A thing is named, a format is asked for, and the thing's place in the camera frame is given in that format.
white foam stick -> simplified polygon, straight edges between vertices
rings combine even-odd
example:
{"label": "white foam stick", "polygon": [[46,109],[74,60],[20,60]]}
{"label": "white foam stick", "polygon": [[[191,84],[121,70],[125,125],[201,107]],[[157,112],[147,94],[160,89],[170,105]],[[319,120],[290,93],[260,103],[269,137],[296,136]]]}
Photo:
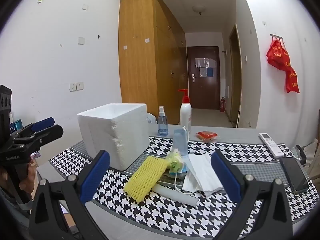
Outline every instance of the white foam stick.
{"label": "white foam stick", "polygon": [[180,193],[174,189],[166,188],[166,187],[163,187],[159,184],[155,184],[152,187],[152,190],[154,192],[160,194],[161,196],[170,198],[174,201],[178,201],[180,203],[184,203],[184,204],[187,204],[187,205],[190,205],[193,207],[197,206],[197,202],[198,202],[197,198],[185,195],[185,194]]}

white lotion bottle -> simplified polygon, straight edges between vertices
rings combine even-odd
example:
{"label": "white lotion bottle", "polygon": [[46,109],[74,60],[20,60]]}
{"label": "white lotion bottle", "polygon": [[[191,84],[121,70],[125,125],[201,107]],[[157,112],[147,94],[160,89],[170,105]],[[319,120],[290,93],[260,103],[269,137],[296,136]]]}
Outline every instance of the white lotion bottle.
{"label": "white lotion bottle", "polygon": [[188,89],[179,89],[178,91],[183,91],[184,96],[182,98],[182,105],[180,107],[180,125],[186,127],[188,131],[188,141],[191,134],[191,104],[190,98],[188,96]]}

smartphone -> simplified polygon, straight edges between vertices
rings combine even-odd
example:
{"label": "smartphone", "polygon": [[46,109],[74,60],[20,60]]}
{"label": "smartphone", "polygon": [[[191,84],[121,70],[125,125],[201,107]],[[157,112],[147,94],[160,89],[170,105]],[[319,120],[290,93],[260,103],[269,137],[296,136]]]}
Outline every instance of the smartphone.
{"label": "smartphone", "polygon": [[309,188],[307,179],[295,158],[283,157],[280,163],[294,194],[299,194]]}

air conditioner remote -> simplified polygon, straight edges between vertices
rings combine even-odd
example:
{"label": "air conditioner remote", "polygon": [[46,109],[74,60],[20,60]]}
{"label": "air conditioner remote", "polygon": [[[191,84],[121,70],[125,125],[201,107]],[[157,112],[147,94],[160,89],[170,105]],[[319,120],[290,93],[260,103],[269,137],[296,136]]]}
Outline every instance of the air conditioner remote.
{"label": "air conditioner remote", "polygon": [[280,150],[279,146],[271,139],[267,133],[259,133],[261,139],[268,146],[274,158],[278,159],[284,157],[284,153]]}

ceiling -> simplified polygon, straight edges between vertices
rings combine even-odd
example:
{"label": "ceiling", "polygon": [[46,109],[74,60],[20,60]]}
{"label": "ceiling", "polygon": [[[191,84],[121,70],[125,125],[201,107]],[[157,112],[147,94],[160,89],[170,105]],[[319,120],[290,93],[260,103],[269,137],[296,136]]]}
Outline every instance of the ceiling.
{"label": "ceiling", "polygon": [[[234,0],[163,0],[180,23],[185,33],[221,32]],[[201,15],[192,7],[201,5]]]}

